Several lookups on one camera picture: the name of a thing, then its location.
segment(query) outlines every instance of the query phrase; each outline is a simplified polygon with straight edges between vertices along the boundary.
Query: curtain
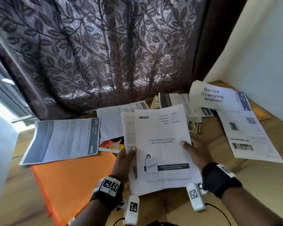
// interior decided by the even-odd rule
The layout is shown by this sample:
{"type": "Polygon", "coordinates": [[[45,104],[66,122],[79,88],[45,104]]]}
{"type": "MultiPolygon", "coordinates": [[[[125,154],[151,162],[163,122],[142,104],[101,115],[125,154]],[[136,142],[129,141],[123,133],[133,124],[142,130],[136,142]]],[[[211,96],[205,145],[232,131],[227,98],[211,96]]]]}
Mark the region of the curtain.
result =
{"type": "Polygon", "coordinates": [[[0,0],[0,60],[39,119],[71,118],[203,79],[245,2],[0,0]]]}

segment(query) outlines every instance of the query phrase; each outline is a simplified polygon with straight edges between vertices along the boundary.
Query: table surface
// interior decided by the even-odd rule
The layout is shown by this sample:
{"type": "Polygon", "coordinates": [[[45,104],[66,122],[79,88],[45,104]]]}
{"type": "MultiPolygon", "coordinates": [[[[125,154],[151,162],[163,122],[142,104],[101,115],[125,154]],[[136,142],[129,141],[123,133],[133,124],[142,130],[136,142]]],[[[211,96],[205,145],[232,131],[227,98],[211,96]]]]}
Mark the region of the table surface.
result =
{"type": "MultiPolygon", "coordinates": [[[[153,98],[146,100],[149,106],[152,100],[153,98]]],[[[95,115],[95,113],[91,113],[80,118],[90,118],[95,115]]],[[[271,119],[261,121],[260,123],[275,148],[281,154],[281,149],[283,149],[283,121],[272,114],[271,117],[271,119]]],[[[52,219],[47,217],[44,201],[32,170],[19,165],[33,135],[34,129],[23,131],[19,134],[0,200],[0,226],[53,225],[52,219]]],[[[203,134],[191,133],[191,137],[197,137],[206,142],[214,160],[226,165],[234,173],[242,170],[252,161],[234,158],[223,127],[216,117],[203,118],[203,134]]],[[[206,201],[210,201],[210,203],[222,205],[222,202],[216,200],[216,197],[211,194],[206,194],[204,198],[206,201]]],[[[165,218],[167,213],[188,201],[189,198],[185,188],[166,189],[143,195],[140,197],[138,225],[146,225],[154,220],[165,218]]],[[[195,213],[191,210],[191,215],[194,216],[192,219],[194,220],[196,220],[195,217],[206,219],[207,214],[195,213]]],[[[113,225],[116,219],[121,217],[123,217],[123,212],[121,211],[112,213],[107,225],[113,225]]]]}

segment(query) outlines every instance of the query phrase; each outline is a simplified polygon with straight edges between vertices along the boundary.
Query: finger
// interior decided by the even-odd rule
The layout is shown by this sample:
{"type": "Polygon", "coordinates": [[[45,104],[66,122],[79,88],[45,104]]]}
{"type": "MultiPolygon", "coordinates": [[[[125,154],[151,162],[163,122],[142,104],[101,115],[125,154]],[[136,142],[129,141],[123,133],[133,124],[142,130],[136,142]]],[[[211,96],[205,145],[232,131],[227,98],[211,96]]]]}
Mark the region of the finger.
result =
{"type": "Polygon", "coordinates": [[[133,147],[129,153],[127,154],[126,158],[128,158],[129,161],[132,161],[134,159],[134,157],[136,156],[136,151],[137,151],[137,148],[136,147],[133,147]]]}
{"type": "Polygon", "coordinates": [[[201,140],[197,138],[191,138],[191,142],[193,144],[193,148],[199,148],[201,145],[201,140]]]}
{"type": "Polygon", "coordinates": [[[188,144],[186,141],[181,141],[181,145],[184,149],[186,149],[188,152],[193,152],[195,148],[193,148],[190,144],[188,144]]]}
{"type": "Polygon", "coordinates": [[[117,154],[117,158],[121,158],[122,159],[124,157],[126,157],[126,149],[125,148],[121,149],[119,151],[119,153],[117,154]]]}

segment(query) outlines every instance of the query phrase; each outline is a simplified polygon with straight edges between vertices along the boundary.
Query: black cable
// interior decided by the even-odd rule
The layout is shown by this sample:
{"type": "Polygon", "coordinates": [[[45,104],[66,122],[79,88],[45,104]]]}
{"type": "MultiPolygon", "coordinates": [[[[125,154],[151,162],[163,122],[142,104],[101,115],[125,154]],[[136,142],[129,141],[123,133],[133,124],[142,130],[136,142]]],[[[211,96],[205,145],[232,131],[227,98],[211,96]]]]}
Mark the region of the black cable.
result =
{"type": "MultiPolygon", "coordinates": [[[[220,212],[222,212],[221,209],[217,208],[216,206],[214,206],[214,205],[212,205],[212,204],[210,204],[210,203],[204,203],[204,204],[205,204],[205,205],[210,205],[210,206],[214,207],[215,209],[218,209],[220,212]]],[[[224,212],[222,212],[222,214],[226,217],[226,219],[227,219],[229,225],[232,226],[232,225],[230,224],[230,221],[228,220],[228,217],[224,214],[224,212]]]]}
{"type": "Polygon", "coordinates": [[[122,217],[122,218],[118,219],[117,221],[115,221],[115,223],[114,223],[114,225],[113,225],[113,226],[115,226],[115,225],[117,224],[117,222],[119,222],[120,220],[124,220],[124,219],[125,219],[124,217],[122,217]]]}

